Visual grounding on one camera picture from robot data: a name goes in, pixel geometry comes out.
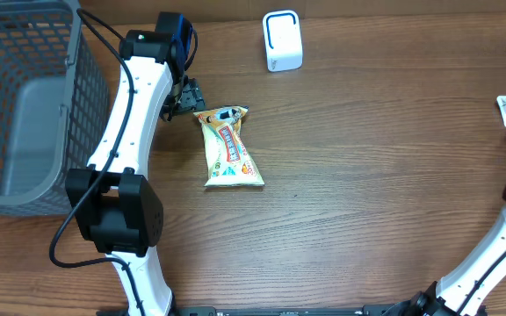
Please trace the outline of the cream snack bag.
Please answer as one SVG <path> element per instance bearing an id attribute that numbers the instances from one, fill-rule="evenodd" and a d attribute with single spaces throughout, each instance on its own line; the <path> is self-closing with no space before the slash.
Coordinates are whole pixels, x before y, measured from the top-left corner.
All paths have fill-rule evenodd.
<path id="1" fill-rule="evenodd" d="M 264 180 L 241 139 L 247 106 L 196 111 L 205 144 L 206 187 L 264 186 Z"/>

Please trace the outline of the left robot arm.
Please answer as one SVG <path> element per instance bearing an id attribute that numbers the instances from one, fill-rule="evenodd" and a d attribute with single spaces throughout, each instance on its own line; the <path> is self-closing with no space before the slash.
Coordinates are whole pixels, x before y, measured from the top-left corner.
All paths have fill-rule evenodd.
<path id="1" fill-rule="evenodd" d="M 203 107 L 186 75 L 198 35 L 181 13 L 162 12 L 152 31 L 131 30 L 112 50 L 119 61 L 117 95 L 104 134 L 83 169 L 70 169 L 65 189 L 82 237 L 109 262 L 128 300 L 125 315 L 174 315 L 174 294 L 157 253 L 163 204 L 148 182 L 148 158 L 158 121 Z"/>

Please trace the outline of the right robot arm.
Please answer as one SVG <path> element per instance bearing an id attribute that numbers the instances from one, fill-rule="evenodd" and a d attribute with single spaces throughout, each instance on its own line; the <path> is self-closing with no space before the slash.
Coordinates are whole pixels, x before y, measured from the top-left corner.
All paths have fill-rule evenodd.
<path id="1" fill-rule="evenodd" d="M 466 259 L 440 281 L 417 294 L 405 315 L 475 315 L 483 300 L 506 276 L 505 205 L 480 243 Z"/>

